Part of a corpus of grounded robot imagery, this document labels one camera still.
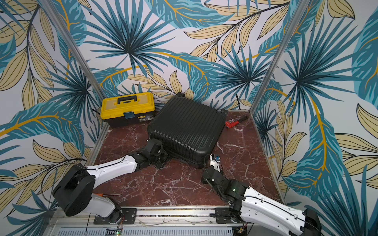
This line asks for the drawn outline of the black ribbed hard-shell suitcase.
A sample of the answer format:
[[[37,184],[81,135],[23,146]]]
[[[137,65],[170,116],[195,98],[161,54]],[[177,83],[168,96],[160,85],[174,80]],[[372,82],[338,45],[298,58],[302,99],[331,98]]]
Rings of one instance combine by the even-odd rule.
[[[179,94],[157,113],[147,132],[149,139],[162,142],[169,157],[201,169],[221,135],[227,113]]]

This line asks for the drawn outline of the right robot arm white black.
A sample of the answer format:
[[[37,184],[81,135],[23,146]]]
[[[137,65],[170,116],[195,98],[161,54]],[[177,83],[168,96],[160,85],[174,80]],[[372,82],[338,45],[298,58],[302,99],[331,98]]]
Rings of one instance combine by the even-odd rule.
[[[229,180],[214,167],[202,174],[217,195],[229,203],[229,217],[238,223],[257,223],[282,236],[321,236],[318,214],[284,205],[238,180]]]

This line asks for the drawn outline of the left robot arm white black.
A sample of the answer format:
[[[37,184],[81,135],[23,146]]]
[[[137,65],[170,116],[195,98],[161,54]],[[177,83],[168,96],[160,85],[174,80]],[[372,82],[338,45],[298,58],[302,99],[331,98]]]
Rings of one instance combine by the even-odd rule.
[[[167,161],[168,154],[162,142],[150,139],[143,149],[114,161],[88,167],[72,166],[54,188],[53,197],[68,217],[84,212],[105,218],[110,224],[119,224],[123,219],[121,207],[109,197],[94,194],[93,190],[107,181],[149,166],[161,168]]]

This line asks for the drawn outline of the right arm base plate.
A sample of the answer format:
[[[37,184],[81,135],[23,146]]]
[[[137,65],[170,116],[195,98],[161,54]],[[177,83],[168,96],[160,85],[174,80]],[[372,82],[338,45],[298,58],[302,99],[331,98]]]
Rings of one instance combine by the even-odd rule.
[[[241,211],[231,207],[216,207],[215,218],[218,224],[239,224],[245,222],[241,218]]]

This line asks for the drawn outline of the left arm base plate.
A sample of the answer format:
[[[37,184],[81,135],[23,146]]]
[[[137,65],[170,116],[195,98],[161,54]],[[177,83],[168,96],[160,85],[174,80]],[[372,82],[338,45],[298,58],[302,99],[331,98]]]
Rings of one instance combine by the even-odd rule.
[[[136,219],[136,208],[115,209],[108,217],[96,215],[94,219],[95,225],[132,225]]]

